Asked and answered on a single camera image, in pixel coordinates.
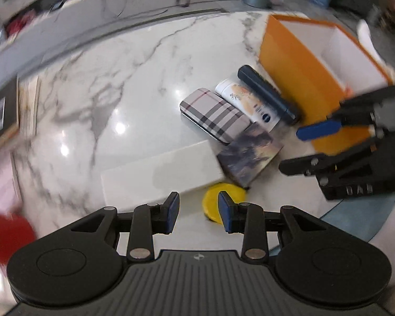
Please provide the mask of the beige books stack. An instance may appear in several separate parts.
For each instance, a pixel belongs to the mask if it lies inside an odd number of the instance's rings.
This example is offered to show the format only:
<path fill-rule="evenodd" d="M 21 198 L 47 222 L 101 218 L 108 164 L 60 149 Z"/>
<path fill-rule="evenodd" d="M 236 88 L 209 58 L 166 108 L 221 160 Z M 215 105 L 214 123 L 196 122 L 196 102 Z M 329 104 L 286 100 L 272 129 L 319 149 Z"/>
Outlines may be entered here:
<path fill-rule="evenodd" d="M 19 133 L 22 139 L 30 139 L 36 135 L 40 86 L 39 76 L 19 83 Z"/>

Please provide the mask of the dark illustrated card box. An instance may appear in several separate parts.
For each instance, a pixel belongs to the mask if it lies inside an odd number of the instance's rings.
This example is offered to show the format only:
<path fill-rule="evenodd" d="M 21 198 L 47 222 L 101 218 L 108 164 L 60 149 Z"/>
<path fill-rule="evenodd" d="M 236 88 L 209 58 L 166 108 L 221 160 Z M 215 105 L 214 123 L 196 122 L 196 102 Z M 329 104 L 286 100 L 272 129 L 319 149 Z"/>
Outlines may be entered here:
<path fill-rule="evenodd" d="M 235 184 L 248 189 L 265 167 L 282 150 L 266 129 L 251 124 L 217 155 L 225 175 Z"/>

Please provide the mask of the white floral bottle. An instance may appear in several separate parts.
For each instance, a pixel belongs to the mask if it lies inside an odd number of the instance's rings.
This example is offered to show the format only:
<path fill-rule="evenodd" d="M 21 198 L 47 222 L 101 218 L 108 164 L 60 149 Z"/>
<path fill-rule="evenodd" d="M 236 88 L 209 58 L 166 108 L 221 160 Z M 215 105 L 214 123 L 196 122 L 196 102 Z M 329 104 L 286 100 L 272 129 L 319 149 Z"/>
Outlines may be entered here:
<path fill-rule="evenodd" d="M 277 113 L 262 102 L 238 79 L 226 78 L 215 88 L 217 95 L 243 112 L 253 123 L 260 124 L 270 132 L 280 121 Z"/>

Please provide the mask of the pink flat case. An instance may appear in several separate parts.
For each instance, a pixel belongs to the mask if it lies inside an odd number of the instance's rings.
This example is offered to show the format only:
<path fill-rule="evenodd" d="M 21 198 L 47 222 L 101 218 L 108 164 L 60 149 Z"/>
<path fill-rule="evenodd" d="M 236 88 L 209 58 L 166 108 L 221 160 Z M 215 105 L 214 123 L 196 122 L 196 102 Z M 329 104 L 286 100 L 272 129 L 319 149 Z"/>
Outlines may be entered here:
<path fill-rule="evenodd" d="M 21 203 L 13 157 L 8 153 L 0 158 L 0 214 L 18 212 Z"/>

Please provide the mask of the dark blue cylinder can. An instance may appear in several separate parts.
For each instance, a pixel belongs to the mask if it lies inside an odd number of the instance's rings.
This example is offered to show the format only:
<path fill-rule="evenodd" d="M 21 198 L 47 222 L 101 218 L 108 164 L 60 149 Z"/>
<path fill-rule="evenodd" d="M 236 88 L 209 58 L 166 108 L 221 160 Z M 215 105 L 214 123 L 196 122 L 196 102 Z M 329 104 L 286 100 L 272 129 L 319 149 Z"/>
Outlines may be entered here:
<path fill-rule="evenodd" d="M 301 120 L 301 112 L 292 103 L 286 101 L 253 67 L 243 65 L 238 69 L 238 78 L 245 83 L 255 95 L 269 105 L 289 126 Z"/>

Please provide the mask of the white long box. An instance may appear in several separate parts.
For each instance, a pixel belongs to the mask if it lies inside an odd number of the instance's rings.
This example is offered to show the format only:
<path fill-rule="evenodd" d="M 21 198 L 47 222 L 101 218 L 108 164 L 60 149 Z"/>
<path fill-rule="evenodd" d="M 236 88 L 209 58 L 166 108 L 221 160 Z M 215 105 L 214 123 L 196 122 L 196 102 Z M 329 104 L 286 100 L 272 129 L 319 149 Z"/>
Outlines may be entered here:
<path fill-rule="evenodd" d="M 139 205 L 219 183 L 225 176 L 208 141 L 109 169 L 101 174 L 107 206 L 131 211 Z"/>

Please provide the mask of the white sock foot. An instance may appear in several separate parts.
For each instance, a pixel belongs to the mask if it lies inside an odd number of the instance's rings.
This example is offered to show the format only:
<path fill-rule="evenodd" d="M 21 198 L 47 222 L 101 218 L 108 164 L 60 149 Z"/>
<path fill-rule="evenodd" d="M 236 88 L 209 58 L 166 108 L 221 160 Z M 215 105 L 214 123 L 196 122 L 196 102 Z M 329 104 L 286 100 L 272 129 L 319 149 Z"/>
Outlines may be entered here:
<path fill-rule="evenodd" d="M 365 19 L 361 19 L 357 23 L 357 38 L 360 45 L 375 59 L 375 61 L 385 70 L 386 74 L 391 78 L 393 84 L 395 84 L 395 68 L 386 63 L 380 54 L 376 51 L 372 43 L 370 27 L 368 26 Z"/>

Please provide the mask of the orange white storage box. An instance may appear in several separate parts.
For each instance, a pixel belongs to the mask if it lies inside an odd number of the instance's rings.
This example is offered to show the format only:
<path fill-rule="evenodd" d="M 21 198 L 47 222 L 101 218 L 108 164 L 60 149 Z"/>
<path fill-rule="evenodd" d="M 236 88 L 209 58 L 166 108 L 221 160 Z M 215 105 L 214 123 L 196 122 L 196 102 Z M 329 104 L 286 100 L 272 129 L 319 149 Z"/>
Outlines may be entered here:
<path fill-rule="evenodd" d="M 259 62 L 305 126 L 325 120 L 348 97 L 392 83 L 343 27 L 286 14 L 268 16 Z"/>

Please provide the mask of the red cup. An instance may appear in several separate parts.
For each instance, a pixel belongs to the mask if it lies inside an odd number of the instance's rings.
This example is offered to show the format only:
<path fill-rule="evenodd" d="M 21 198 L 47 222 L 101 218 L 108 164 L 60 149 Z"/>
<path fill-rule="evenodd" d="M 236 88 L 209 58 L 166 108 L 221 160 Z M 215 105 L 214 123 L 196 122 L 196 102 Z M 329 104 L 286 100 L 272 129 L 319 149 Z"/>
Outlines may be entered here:
<path fill-rule="evenodd" d="M 0 265 L 7 265 L 17 250 L 35 239 L 35 231 L 23 216 L 0 214 Z"/>

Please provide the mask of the plaid glasses case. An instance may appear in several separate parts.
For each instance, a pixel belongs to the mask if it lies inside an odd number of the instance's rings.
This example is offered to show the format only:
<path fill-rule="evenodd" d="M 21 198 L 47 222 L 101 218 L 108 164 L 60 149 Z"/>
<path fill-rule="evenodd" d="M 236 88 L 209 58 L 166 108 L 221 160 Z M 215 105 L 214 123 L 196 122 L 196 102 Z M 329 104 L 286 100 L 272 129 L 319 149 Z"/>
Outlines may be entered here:
<path fill-rule="evenodd" d="M 182 100 L 180 112 L 224 145 L 232 143 L 251 124 L 243 112 L 206 88 Z"/>

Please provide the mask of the marble tv console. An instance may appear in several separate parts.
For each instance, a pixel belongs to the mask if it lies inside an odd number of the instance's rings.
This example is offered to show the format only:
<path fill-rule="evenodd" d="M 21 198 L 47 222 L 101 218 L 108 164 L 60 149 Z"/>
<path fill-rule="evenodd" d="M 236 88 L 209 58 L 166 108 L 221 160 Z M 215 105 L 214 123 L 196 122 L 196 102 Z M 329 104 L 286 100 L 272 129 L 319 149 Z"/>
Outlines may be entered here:
<path fill-rule="evenodd" d="M 71 0 L 26 26 L 0 49 L 0 81 L 52 48 L 90 29 L 156 9 L 177 0 Z"/>

